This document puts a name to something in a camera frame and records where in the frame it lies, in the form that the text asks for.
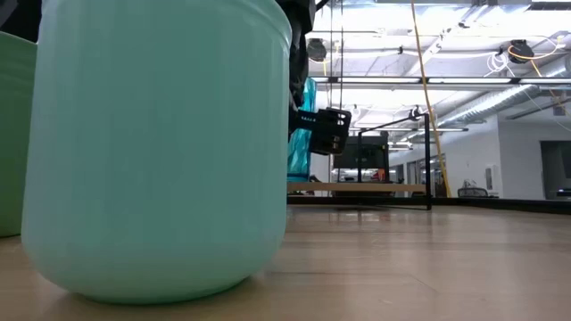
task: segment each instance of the ceiling light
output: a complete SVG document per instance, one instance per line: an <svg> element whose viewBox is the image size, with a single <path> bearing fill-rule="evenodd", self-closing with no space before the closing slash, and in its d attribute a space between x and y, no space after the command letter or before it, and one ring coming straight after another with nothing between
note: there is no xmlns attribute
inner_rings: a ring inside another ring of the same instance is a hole
<svg viewBox="0 0 571 321"><path fill-rule="evenodd" d="M508 84L511 78L430 78L429 84Z"/></svg>
<svg viewBox="0 0 571 321"><path fill-rule="evenodd" d="M349 130L351 131L361 131L363 129L367 129L367 128L351 128ZM380 129L375 129L374 131L403 131L403 132L410 132L410 131L415 131L415 128L380 128Z"/></svg>
<svg viewBox="0 0 571 321"><path fill-rule="evenodd" d="M418 84L420 78L396 78L396 77L347 77L340 80L344 84Z"/></svg>
<svg viewBox="0 0 571 321"><path fill-rule="evenodd" d="M406 143L393 143L393 142L389 142L389 146L395 146L395 145L411 147L411 146L412 146L412 143L409 143L409 142L406 142Z"/></svg>
<svg viewBox="0 0 571 321"><path fill-rule="evenodd" d="M468 131L467 128L438 128L439 132L462 132L462 131ZM424 133L425 130L421 129L419 130L419 132Z"/></svg>
<svg viewBox="0 0 571 321"><path fill-rule="evenodd" d="M356 175L356 174L359 174L359 170L358 169L346 169L343 173L345 175ZM360 173L361 174L372 174L373 170L362 169Z"/></svg>
<svg viewBox="0 0 571 321"><path fill-rule="evenodd" d="M568 84L571 85L571 78L523 78L519 80L520 84Z"/></svg>
<svg viewBox="0 0 571 321"><path fill-rule="evenodd" d="M361 131L363 129L368 129L368 128L350 128L350 131ZM424 129L416 129L416 128L379 128L379 129L374 129L371 131L393 131L393 132L411 132L411 131L416 131L419 133L424 133L425 130ZM463 131L468 131L467 128L438 128L439 132L463 132Z"/></svg>

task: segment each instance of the blue plastic cover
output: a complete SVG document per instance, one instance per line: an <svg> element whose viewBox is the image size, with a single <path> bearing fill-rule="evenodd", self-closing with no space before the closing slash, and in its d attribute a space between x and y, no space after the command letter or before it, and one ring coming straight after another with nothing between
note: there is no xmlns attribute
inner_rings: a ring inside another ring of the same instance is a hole
<svg viewBox="0 0 571 321"><path fill-rule="evenodd" d="M300 110L315 112L315 97L317 94L317 84L307 78L303 96L305 103ZM298 129L289 141L287 153L287 181L307 182L310 180L311 152L310 152L311 132L305 129Z"/></svg>

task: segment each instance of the hardwood floor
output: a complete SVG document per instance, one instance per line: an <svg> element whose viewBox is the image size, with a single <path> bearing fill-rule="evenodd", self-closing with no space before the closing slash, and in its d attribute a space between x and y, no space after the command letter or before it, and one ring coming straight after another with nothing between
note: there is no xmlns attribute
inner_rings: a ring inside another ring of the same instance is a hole
<svg viewBox="0 0 571 321"><path fill-rule="evenodd" d="M0 320L569 320L571 216L291 208L281 250L210 298L125 307L39 276L0 239Z"/></svg>

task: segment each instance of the ductwork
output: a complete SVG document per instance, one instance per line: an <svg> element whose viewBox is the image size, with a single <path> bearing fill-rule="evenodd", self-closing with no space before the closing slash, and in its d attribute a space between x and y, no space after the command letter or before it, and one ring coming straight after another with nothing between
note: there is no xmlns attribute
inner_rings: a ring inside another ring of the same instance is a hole
<svg viewBox="0 0 571 321"><path fill-rule="evenodd" d="M541 69L546 78L568 78L571 76L571 53L565 57L547 64ZM537 77L531 72L525 75L528 78ZM455 111L439 119L438 126L447 126L453 122L468 123L477 119L484 119L500 111L504 111L517 104L524 103L537 97L541 89L537 85L522 85L512 87L500 92L483 95L467 103Z"/></svg>

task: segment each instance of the chair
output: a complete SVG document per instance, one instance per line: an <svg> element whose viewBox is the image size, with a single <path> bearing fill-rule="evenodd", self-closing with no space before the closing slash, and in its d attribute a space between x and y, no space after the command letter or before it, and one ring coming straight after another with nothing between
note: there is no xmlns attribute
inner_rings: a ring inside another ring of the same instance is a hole
<svg viewBox="0 0 571 321"><path fill-rule="evenodd" d="M463 187L458 190L458 197L480 197L488 198L488 191L479 187Z"/></svg>

